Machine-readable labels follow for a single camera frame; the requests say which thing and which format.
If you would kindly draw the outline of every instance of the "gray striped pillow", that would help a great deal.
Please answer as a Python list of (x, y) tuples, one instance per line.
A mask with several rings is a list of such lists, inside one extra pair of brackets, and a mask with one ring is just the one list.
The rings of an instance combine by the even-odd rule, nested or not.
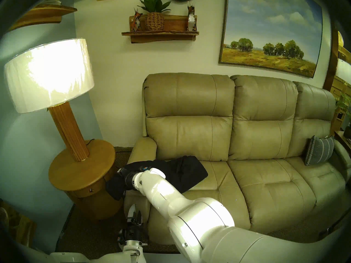
[(317, 138), (313, 136), (308, 146), (307, 155), (305, 159), (305, 165), (316, 165), (327, 161), (334, 150), (334, 139), (329, 138)]

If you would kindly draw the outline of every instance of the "landscape painting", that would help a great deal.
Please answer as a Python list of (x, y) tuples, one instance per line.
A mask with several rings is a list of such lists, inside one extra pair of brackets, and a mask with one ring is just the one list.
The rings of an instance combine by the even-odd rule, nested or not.
[(313, 77), (322, 9), (313, 0), (227, 0), (220, 63), (274, 68)]

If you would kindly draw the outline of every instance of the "black cloth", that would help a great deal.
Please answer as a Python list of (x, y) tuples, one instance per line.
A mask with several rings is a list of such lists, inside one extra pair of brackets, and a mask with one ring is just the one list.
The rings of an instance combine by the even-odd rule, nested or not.
[[(140, 171), (141, 167), (159, 169), (165, 174), (166, 180), (180, 193), (191, 189), (208, 176), (206, 169), (195, 156), (183, 156), (171, 161), (133, 162), (124, 168), (128, 171)], [(111, 180), (106, 182), (106, 190), (114, 199), (119, 200), (126, 190), (123, 177), (115, 174)]]

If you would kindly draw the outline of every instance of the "sky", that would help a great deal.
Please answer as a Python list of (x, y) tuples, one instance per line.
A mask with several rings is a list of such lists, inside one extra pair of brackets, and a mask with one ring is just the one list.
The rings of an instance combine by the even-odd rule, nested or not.
[(322, 40), (322, 9), (313, 0), (229, 0), (224, 43), (248, 38), (254, 48), (289, 40), (317, 63)]

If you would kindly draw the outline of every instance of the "bird figurine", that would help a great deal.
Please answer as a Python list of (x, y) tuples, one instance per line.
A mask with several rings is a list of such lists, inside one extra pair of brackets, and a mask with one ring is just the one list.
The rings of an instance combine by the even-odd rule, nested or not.
[(140, 28), (140, 17), (142, 16), (142, 13), (138, 13), (138, 9), (135, 10), (135, 15), (134, 18), (132, 19), (132, 31), (138, 31), (138, 29)]
[(188, 3), (188, 31), (197, 31), (195, 21), (195, 7)]

